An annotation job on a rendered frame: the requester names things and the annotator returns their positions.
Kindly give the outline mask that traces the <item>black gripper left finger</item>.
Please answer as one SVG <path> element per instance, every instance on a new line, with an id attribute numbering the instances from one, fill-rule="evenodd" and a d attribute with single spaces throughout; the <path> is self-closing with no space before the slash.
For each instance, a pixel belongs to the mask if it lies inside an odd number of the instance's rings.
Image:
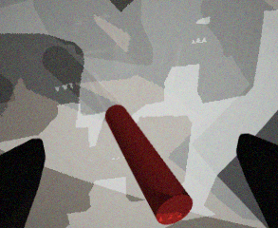
<path id="1" fill-rule="evenodd" d="M 0 228 L 25 228 L 44 162 L 43 141 L 32 138 L 0 155 Z"/>

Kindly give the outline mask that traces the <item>dark red peg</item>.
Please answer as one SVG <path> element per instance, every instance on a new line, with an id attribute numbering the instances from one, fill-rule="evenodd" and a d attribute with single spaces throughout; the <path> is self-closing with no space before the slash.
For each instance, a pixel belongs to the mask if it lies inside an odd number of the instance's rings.
<path id="1" fill-rule="evenodd" d="M 109 107 L 105 110 L 105 120 L 158 223 L 173 224 L 187 217 L 193 199 L 166 166 L 126 107 Z"/>

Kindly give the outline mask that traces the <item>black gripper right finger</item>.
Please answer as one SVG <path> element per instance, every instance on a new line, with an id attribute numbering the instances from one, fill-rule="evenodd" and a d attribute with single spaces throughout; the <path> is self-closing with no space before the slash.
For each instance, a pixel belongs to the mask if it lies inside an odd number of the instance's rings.
<path id="1" fill-rule="evenodd" d="M 278 228 L 278 144 L 241 134 L 237 159 L 269 228 Z"/>

